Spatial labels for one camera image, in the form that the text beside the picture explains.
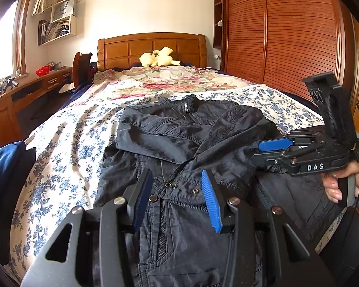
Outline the wooden desk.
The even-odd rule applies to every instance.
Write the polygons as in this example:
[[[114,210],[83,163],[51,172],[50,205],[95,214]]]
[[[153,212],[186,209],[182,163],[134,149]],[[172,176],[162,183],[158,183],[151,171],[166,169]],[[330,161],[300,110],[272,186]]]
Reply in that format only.
[[[52,71],[19,84],[0,96],[0,147],[27,138],[25,129],[19,123],[19,113],[37,99],[69,83],[72,70],[66,67]]]

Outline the pink floral quilt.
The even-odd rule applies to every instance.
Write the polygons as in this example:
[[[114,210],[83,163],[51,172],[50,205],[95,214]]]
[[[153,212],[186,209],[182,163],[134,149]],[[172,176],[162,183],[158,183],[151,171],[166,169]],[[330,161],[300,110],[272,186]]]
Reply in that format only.
[[[226,75],[212,68],[195,66],[132,67],[125,70],[98,71],[84,82],[73,100],[120,100],[146,97],[155,93],[194,93],[251,86],[248,80]]]

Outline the red basket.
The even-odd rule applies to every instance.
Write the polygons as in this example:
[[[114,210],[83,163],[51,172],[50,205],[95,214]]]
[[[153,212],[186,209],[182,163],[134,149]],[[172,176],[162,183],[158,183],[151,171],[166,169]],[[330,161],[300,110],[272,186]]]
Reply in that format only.
[[[46,66],[42,66],[40,67],[38,70],[35,71],[35,74],[38,77],[43,77],[46,76],[50,73],[51,70],[51,66],[50,65],[46,65]]]

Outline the wooden chair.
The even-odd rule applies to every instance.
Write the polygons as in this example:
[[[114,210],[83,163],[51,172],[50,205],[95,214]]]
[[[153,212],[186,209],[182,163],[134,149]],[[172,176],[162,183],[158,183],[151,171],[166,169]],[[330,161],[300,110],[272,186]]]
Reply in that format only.
[[[72,74],[76,89],[88,79],[92,55],[92,53],[76,53],[74,56]]]

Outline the yellow plush toy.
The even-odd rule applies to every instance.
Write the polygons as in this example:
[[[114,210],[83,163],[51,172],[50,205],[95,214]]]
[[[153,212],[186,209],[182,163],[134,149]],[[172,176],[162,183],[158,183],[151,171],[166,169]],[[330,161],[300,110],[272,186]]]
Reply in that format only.
[[[180,66],[181,62],[171,57],[172,52],[171,48],[163,47],[161,50],[142,54],[139,61],[143,67]]]

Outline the white wall shelf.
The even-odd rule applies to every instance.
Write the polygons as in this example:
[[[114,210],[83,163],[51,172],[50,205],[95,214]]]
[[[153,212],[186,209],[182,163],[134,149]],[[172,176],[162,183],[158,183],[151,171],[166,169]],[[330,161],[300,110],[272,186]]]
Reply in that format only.
[[[36,13],[37,45],[50,45],[77,35],[76,9],[79,0],[44,0]]]

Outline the blue floral bed sheet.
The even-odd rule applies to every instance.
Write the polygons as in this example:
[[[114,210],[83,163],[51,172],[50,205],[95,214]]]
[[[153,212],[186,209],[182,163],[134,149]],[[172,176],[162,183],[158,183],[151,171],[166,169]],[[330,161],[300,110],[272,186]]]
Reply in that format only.
[[[259,108],[281,133],[323,122],[308,100],[289,97],[261,84],[244,88],[135,88],[101,84],[81,91],[62,110],[30,133],[26,146],[35,149],[35,163],[14,210],[9,260],[4,269],[21,282],[57,224],[76,205],[93,206],[100,162],[115,138],[117,122],[129,105],[178,100],[195,94],[203,100],[230,100]]]

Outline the wooden headboard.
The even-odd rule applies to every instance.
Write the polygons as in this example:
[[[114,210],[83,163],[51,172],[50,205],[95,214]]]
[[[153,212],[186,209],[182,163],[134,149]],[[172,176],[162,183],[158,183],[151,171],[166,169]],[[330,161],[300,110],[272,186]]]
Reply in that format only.
[[[203,34],[139,33],[98,40],[97,68],[126,69],[144,53],[169,47],[175,60],[189,62],[195,67],[208,66],[208,52]]]

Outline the dark navy jacket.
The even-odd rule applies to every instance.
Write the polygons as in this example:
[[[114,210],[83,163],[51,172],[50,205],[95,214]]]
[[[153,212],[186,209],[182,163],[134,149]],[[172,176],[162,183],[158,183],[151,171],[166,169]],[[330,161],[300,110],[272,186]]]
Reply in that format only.
[[[232,196],[256,207],[278,205],[316,246],[341,209],[319,176],[259,171],[252,150],[280,136],[257,108],[226,100],[161,98],[124,110],[104,152],[95,207],[120,196],[151,170],[152,201],[138,232],[126,236],[136,286],[220,286],[231,236],[211,226],[201,187],[212,171]]]

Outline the wooden louvered wardrobe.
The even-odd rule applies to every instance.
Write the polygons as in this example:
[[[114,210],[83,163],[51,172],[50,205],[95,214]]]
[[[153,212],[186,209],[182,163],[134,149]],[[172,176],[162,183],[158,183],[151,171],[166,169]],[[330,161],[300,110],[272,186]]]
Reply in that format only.
[[[304,78],[332,72],[359,132],[359,23],[341,0],[214,0],[221,70],[307,100]]]

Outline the blue folded cloth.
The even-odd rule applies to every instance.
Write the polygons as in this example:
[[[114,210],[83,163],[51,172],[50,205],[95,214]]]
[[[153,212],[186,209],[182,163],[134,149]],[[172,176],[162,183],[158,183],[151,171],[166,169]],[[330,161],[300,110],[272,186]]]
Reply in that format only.
[[[23,141],[0,148],[0,263],[9,262],[9,235],[18,198],[35,163],[35,148]]]

